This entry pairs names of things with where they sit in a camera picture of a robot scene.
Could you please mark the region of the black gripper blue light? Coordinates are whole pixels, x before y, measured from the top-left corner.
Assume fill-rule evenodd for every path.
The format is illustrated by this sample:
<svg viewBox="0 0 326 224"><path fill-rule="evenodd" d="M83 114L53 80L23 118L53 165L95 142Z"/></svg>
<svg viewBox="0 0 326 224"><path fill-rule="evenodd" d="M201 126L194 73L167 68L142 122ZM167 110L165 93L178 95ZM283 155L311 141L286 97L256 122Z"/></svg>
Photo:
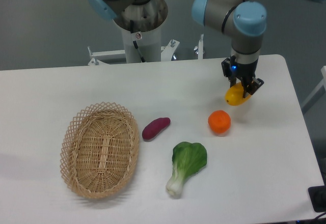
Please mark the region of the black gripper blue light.
<svg viewBox="0 0 326 224"><path fill-rule="evenodd" d="M224 77L226 77L230 83L230 87L236 84L237 79L241 80L243 87L243 98L247 98L264 85L264 81L260 78L256 78L255 71L257 68L258 60L250 64L239 63L240 58L236 56L230 56L221 62L222 71Z"/></svg>

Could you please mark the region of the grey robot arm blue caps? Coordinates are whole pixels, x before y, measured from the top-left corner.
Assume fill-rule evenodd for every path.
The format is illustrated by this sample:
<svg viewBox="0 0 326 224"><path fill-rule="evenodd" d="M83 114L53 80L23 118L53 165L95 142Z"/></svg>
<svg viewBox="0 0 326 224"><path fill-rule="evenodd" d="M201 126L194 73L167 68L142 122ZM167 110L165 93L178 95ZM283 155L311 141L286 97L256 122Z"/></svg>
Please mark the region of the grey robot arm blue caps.
<svg viewBox="0 0 326 224"><path fill-rule="evenodd" d="M160 38L149 34L165 22L165 0L88 0L104 20L113 21L127 35L124 46L129 63L160 61ZM193 20L231 38L231 54L222 62L230 85L242 86L243 98L253 95L263 80L255 75L267 12L251 0L194 0Z"/></svg>

